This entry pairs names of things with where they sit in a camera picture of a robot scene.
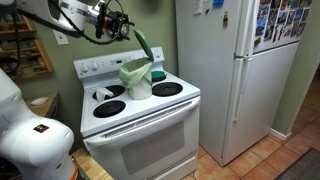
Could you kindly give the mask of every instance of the magnet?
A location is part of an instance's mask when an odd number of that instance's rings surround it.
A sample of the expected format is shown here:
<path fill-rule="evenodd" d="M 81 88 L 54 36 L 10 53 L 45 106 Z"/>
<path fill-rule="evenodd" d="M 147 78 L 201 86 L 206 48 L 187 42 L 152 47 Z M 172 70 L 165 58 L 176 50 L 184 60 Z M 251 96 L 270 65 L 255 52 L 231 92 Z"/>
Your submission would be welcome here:
<path fill-rule="evenodd" d="M 212 5 L 213 5 L 214 7 L 222 7 L 222 6 L 223 6 L 223 3 L 224 3 L 224 0 L 213 0 Z"/>
<path fill-rule="evenodd" d="M 227 27 L 228 26 L 228 12 L 225 11 L 224 15 L 223 15 L 223 27 Z"/>

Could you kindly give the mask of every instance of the paper note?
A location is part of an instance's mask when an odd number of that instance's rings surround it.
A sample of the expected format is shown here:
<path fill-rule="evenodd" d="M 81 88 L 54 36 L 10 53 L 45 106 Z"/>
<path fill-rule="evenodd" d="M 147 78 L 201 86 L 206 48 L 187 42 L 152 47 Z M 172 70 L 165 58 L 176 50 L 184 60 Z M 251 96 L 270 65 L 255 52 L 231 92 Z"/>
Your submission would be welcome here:
<path fill-rule="evenodd" d="M 203 0 L 193 1 L 193 15 L 201 14 L 203 11 Z"/>

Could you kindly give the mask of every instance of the tile floor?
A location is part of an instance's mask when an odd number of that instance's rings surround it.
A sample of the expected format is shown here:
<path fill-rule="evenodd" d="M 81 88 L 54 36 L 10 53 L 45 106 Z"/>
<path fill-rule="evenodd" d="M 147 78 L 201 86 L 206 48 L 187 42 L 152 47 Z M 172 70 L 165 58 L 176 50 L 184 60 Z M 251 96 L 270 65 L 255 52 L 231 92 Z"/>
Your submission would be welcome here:
<path fill-rule="evenodd" d="M 268 135 L 225 167 L 199 146 L 198 169 L 183 180 L 269 180 L 313 147 L 320 151 L 320 72 L 308 90 L 287 141 Z"/>

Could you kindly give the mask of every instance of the wall outlet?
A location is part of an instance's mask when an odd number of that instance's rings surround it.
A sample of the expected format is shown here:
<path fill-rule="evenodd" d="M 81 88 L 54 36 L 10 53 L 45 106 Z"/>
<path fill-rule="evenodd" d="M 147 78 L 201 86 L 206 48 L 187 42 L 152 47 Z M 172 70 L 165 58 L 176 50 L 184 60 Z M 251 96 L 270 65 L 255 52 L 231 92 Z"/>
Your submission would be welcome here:
<path fill-rule="evenodd" d="M 59 31 L 53 30 L 53 34 L 57 39 L 59 45 L 69 44 L 67 36 Z"/>

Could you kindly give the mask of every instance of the fridge magnet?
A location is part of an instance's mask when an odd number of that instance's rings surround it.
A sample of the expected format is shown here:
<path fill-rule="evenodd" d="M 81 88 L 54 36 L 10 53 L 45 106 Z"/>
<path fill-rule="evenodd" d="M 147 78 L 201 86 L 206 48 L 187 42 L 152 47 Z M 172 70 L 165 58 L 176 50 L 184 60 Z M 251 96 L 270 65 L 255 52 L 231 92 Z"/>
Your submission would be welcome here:
<path fill-rule="evenodd" d="M 258 20 L 262 19 L 267 19 L 268 17 L 268 11 L 269 11 L 269 6 L 267 5 L 260 5 L 259 6 L 259 11 L 258 11 Z"/>
<path fill-rule="evenodd" d="M 305 7 L 306 2 L 304 0 L 300 0 L 299 8 Z"/>
<path fill-rule="evenodd" d="M 284 37 L 290 36 L 292 27 L 288 27 L 284 30 Z"/>
<path fill-rule="evenodd" d="M 278 9 L 271 9 L 269 12 L 268 26 L 273 26 L 276 23 L 278 16 Z"/>
<path fill-rule="evenodd" d="M 292 0 L 288 0 L 288 1 L 287 1 L 287 7 L 290 8 L 290 7 L 291 7 L 291 4 L 292 4 Z"/>
<path fill-rule="evenodd" d="M 291 37 L 295 36 L 297 34 L 298 27 L 299 27 L 299 21 L 294 22 L 293 27 L 292 27 L 292 31 L 291 31 L 291 35 L 290 35 Z"/>
<path fill-rule="evenodd" d="M 306 23 L 305 22 L 299 24 L 298 31 L 297 31 L 297 36 L 300 36 L 302 34 L 302 32 L 304 30 L 304 27 L 306 27 Z"/>
<path fill-rule="evenodd" d="M 265 34 L 264 34 L 264 40 L 269 41 L 272 38 L 274 26 L 267 26 Z"/>
<path fill-rule="evenodd" d="M 294 17 L 294 13 L 295 13 L 295 11 L 290 11 L 290 12 L 289 12 L 288 20 L 287 20 L 287 23 L 286 23 L 287 25 L 292 24 L 293 17 Z"/>
<path fill-rule="evenodd" d="M 300 21 L 302 13 L 303 13 L 303 9 L 297 9 L 294 15 L 294 21 Z"/>
<path fill-rule="evenodd" d="M 269 5 L 271 0 L 260 0 L 260 4 Z"/>
<path fill-rule="evenodd" d="M 282 0 L 280 10 L 286 10 L 287 8 L 287 0 Z"/>
<path fill-rule="evenodd" d="M 300 0 L 292 0 L 292 4 L 290 6 L 290 9 L 297 9 L 299 6 Z"/>
<path fill-rule="evenodd" d="M 283 33 L 284 33 L 285 27 L 286 27 L 285 25 L 281 27 L 281 29 L 280 29 L 280 31 L 279 31 L 278 41 L 280 41 L 280 39 L 281 39 L 281 37 L 282 37 L 282 35 L 283 35 Z"/>
<path fill-rule="evenodd" d="M 288 11 L 280 11 L 278 16 L 278 24 L 285 23 L 287 20 Z"/>
<path fill-rule="evenodd" d="M 304 7 L 310 7 L 311 6 L 311 3 L 312 3 L 312 0 L 303 0 L 304 1 Z"/>
<path fill-rule="evenodd" d="M 278 27 L 279 27 L 279 26 L 276 26 L 276 27 L 274 28 L 274 34 L 273 34 L 273 40 L 272 40 L 272 42 L 275 42 L 276 39 L 277 39 Z"/>
<path fill-rule="evenodd" d="M 308 14 L 309 14 L 309 9 L 305 9 L 303 11 L 303 15 L 302 15 L 301 21 L 307 20 Z"/>
<path fill-rule="evenodd" d="M 256 36 L 263 34 L 264 27 L 266 26 L 266 20 L 257 20 Z"/>
<path fill-rule="evenodd" d="M 281 0 L 272 0 L 271 1 L 271 8 L 279 8 Z"/>

